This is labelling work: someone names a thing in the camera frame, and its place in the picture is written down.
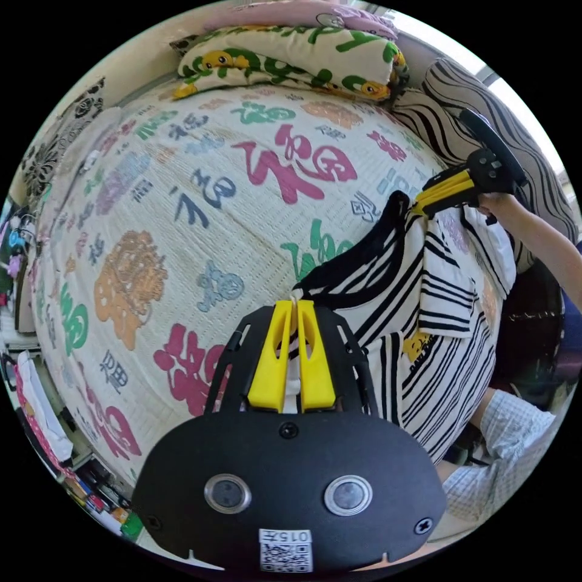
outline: screw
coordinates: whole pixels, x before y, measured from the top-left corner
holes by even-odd
[[[425,517],[414,526],[414,533],[416,535],[424,535],[432,529],[432,520],[430,517]]]
[[[162,522],[155,515],[148,515],[147,522],[150,529],[153,529],[156,532],[162,529]]]
[[[293,423],[283,423],[279,429],[279,434],[283,438],[295,438],[299,434],[299,428]]]

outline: black floral pattern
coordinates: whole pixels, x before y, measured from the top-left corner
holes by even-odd
[[[182,58],[195,44],[198,35],[185,36],[177,41],[172,41],[170,46]]]
[[[31,210],[37,207],[69,146],[103,111],[104,87],[105,78],[102,78],[79,95],[23,158],[22,177]]]

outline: bed sheet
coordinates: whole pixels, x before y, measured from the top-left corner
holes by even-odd
[[[179,83],[79,138],[43,202],[31,273],[62,399],[131,485],[158,440],[202,413],[241,318],[363,238],[392,191],[413,198],[444,168],[374,105],[272,86],[172,101]],[[439,220],[496,336],[501,298],[460,211]]]

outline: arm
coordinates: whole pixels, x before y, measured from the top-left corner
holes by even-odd
[[[582,256],[560,232],[526,210],[514,196],[481,195],[481,209],[520,240],[551,271],[566,295],[582,312]]]
[[[482,523],[521,487],[552,443],[563,412],[555,417],[499,390],[488,389],[471,419],[494,457],[489,467],[458,467],[441,461],[436,469],[447,494],[447,511]]]

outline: label sticker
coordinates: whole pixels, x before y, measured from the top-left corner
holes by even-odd
[[[313,572],[311,531],[260,529],[263,572]]]

